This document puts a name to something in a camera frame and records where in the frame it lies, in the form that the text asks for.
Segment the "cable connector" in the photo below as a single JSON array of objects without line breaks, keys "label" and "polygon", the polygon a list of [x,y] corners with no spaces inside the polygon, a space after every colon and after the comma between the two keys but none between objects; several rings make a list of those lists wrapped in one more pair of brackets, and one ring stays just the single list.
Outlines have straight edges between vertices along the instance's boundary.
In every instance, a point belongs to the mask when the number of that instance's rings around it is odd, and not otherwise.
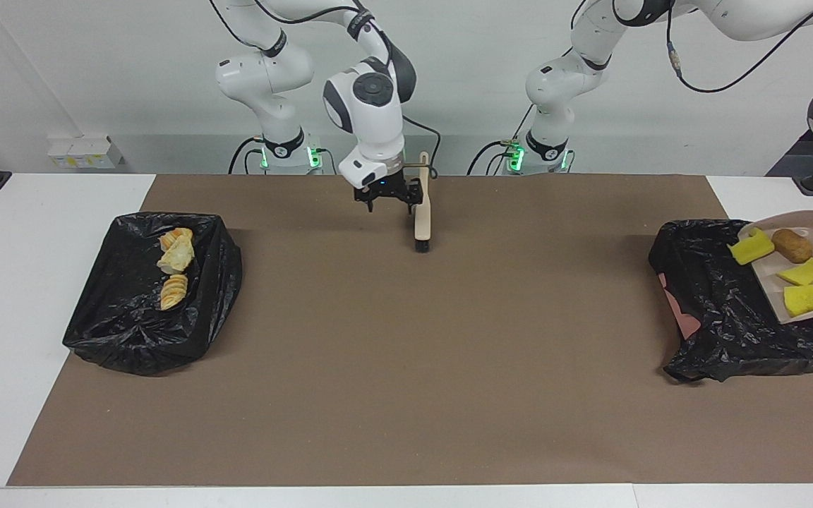
[{"label": "cable connector", "polygon": [[673,42],[667,42],[667,55],[670,57],[670,65],[673,66],[673,70],[677,76],[682,76],[683,62],[680,58],[680,54],[677,53],[677,49],[673,47]]}]

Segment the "white table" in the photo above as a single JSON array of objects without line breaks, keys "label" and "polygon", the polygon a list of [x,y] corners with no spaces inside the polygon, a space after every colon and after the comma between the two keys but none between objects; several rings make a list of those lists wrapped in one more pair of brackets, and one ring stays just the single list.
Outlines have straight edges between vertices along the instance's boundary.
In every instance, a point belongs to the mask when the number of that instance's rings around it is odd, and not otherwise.
[{"label": "white table", "polygon": [[[813,508],[813,485],[520,485],[428,488],[6,488],[68,355],[58,340],[111,219],[154,176],[16,174],[0,192],[0,506],[447,506]],[[813,210],[788,179],[711,177],[726,212]],[[22,256],[10,246],[23,245]]]}]

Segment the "croissant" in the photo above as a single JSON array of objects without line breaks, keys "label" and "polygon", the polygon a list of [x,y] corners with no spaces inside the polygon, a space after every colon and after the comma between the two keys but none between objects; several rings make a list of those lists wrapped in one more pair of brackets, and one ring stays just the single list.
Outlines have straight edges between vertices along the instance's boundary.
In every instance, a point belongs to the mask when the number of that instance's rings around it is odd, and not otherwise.
[{"label": "croissant", "polygon": [[187,276],[173,274],[162,285],[162,310],[168,310],[178,305],[187,296]]},{"label": "croissant", "polygon": [[180,274],[187,270],[192,260],[193,244],[190,237],[182,234],[175,238],[174,243],[168,247],[165,254],[162,254],[161,260],[155,263],[155,266],[167,274]]},{"label": "croissant", "polygon": [[167,234],[161,235],[159,244],[162,246],[162,252],[169,250],[171,245],[174,244],[178,238],[181,238],[181,236],[186,236],[193,241],[193,231],[187,228],[174,228],[168,231]]}]

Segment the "pastry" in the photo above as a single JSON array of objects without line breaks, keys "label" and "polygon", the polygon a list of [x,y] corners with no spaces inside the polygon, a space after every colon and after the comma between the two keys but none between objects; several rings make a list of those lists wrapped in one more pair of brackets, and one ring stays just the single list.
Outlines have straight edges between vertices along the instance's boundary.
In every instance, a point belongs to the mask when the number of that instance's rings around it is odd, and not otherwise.
[{"label": "pastry", "polygon": [[159,244],[162,246],[162,252],[169,250],[171,245],[174,244],[174,241],[181,236],[186,236],[190,238],[190,241],[193,241],[193,231],[187,228],[174,228],[168,231],[167,234],[161,235]]},{"label": "pastry", "polygon": [[162,285],[162,310],[168,310],[178,305],[187,296],[187,276],[173,274]]},{"label": "pastry", "polygon": [[778,229],[773,234],[773,244],[777,251],[790,263],[800,265],[813,256],[813,245],[807,238],[801,237],[792,229]]},{"label": "pastry", "polygon": [[193,244],[191,238],[182,234],[175,238],[174,243],[171,244],[171,247],[168,247],[165,254],[162,254],[161,260],[155,263],[155,266],[158,266],[167,274],[181,274],[184,270],[187,270],[192,260]]}]

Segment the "white wall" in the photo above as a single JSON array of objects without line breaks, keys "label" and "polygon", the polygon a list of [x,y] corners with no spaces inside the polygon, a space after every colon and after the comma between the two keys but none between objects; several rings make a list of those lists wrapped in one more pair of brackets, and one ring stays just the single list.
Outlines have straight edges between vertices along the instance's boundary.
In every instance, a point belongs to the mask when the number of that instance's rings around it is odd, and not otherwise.
[{"label": "white wall", "polygon": [[[526,72],[567,48],[575,9],[575,0],[367,3],[416,65],[419,88],[404,110],[447,135],[438,166],[453,174],[484,141],[516,128],[528,104]],[[40,83],[84,133],[112,135],[129,171],[223,171],[239,139],[258,132],[251,113],[214,83],[216,62],[243,50],[206,0],[0,0],[0,22],[6,42],[19,48],[17,56],[3,48],[0,33],[0,167],[54,170],[46,138],[72,125]],[[674,27],[687,77],[706,87],[732,80],[772,43],[727,40],[700,13]],[[754,77],[714,96],[675,81],[663,30],[627,32],[607,83],[575,102],[575,169],[763,174],[804,132],[813,27]],[[317,67],[316,82],[291,97],[304,125],[341,158],[352,144],[326,119],[320,90],[325,77],[363,55],[335,25],[288,32],[313,52]],[[22,72],[14,61],[23,55],[30,66]],[[36,84],[26,68],[38,74]],[[410,139],[409,148],[427,142]]]}]

